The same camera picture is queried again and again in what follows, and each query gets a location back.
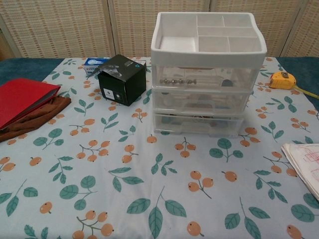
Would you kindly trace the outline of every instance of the tape measure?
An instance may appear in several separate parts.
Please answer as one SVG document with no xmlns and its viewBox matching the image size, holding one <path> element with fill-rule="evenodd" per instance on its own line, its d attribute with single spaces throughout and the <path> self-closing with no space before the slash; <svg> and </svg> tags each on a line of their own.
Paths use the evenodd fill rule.
<svg viewBox="0 0 319 239">
<path fill-rule="evenodd" d="M 275 88 L 275 89 L 284 89 L 284 90 L 290 90 L 291 88 L 295 88 L 298 91 L 301 91 L 303 93 L 305 93 L 306 95 L 312 96 L 316 99 L 319 99 L 318 95 L 315 95 L 311 92 L 305 91 L 301 88 L 299 88 L 296 85 L 296 79 L 295 77 L 288 73 L 288 72 L 276 72 L 274 74 L 271 75 L 270 77 L 270 83 L 269 83 L 269 87 L 271 88 Z"/>
</svg>

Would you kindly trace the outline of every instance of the floral tablecloth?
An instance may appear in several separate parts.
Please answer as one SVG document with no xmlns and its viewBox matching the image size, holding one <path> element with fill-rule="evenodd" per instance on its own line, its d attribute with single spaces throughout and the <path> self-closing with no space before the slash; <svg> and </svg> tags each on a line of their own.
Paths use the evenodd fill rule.
<svg viewBox="0 0 319 239">
<path fill-rule="evenodd" d="M 319 114 L 303 94 L 269 88 L 284 70 L 275 58 L 232 139 L 154 133 L 151 73 L 126 107 L 85 78 L 85 60 L 45 79 L 72 99 L 66 109 L 0 143 L 0 238 L 318 238 L 319 203 L 280 148 L 318 143 Z"/>
</svg>

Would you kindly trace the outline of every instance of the brown cloth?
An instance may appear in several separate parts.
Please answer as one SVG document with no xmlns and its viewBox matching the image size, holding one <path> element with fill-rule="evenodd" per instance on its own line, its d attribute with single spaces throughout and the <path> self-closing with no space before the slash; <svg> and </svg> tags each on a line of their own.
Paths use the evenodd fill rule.
<svg viewBox="0 0 319 239">
<path fill-rule="evenodd" d="M 40 128 L 42 125 L 60 113 L 70 103 L 70 98 L 65 98 L 62 96 L 52 98 L 45 105 L 30 112 L 21 119 L 9 124 L 6 128 L 1 129 L 0 142 Z"/>
</svg>

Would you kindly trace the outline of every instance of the red folder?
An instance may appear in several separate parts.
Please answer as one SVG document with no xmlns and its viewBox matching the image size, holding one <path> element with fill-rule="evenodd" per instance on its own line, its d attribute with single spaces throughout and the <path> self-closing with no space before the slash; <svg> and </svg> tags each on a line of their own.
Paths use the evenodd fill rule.
<svg viewBox="0 0 319 239">
<path fill-rule="evenodd" d="M 0 129 L 48 102 L 60 86 L 18 78 L 0 87 Z"/>
</svg>

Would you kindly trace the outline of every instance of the black cardboard box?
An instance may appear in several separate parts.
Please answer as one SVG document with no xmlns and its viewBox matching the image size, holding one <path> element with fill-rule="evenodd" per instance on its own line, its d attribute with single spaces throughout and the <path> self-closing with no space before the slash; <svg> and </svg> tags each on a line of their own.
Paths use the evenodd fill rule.
<svg viewBox="0 0 319 239">
<path fill-rule="evenodd" d="M 116 55 L 98 74 L 104 98 L 129 106 L 146 90 L 146 64 Z"/>
</svg>

